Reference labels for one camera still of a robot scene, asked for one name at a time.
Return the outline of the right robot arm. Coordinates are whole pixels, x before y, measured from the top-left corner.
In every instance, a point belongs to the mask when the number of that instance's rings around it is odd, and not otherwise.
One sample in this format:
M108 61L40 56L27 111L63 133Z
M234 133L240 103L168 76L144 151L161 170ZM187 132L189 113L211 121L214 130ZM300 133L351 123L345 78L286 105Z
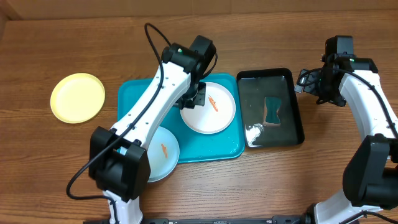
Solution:
M381 87L370 58L338 57L322 68L302 70L295 90L318 97L317 104L347 103L361 135L361 144L343 173L343 186L329 199L302 215L301 223L358 223L397 207L397 116Z

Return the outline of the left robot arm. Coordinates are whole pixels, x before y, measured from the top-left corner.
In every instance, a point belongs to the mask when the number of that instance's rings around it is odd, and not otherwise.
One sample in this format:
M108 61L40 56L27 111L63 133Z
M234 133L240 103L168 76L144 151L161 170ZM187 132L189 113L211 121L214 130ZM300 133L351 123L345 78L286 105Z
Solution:
M85 169L103 191L111 212L107 223L140 223L139 196L150 176L147 149L173 106L182 110L205 104L202 82L217 58L209 41L189 47L170 44L157 55L159 68L135 105L111 129L97 127L90 139Z

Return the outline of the yellow green plate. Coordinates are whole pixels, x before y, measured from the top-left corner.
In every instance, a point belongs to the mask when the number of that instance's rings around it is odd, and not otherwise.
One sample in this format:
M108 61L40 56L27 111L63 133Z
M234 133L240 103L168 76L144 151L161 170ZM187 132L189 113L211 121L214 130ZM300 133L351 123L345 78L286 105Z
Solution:
M89 73L75 73L57 83L50 97L50 108L64 123L84 123L99 113L105 96L98 78Z

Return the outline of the green scrubbing sponge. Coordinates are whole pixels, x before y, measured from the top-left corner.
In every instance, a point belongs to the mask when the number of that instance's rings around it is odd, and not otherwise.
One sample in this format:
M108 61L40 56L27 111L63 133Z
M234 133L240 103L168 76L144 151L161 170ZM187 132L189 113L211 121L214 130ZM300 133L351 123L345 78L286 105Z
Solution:
M263 125L280 126L279 110L282 104L281 99L276 97L264 98Z

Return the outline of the light blue plate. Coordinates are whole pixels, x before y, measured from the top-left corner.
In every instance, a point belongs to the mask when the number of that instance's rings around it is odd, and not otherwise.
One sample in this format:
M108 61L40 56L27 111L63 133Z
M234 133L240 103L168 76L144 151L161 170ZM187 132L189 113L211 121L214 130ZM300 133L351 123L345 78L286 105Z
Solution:
M180 147L176 137L163 127L151 128L149 134L142 135L129 131L124 139L133 142L138 139L141 147L147 150L150 166L148 183L153 183L166 178L177 165Z

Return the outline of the white pink plate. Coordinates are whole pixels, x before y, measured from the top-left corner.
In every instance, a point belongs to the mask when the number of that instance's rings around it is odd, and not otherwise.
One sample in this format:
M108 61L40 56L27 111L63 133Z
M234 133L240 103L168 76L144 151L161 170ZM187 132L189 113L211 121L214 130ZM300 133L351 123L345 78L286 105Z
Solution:
M226 129L236 114L236 103L224 86L206 82L205 104L180 111L185 124L201 134L215 134Z

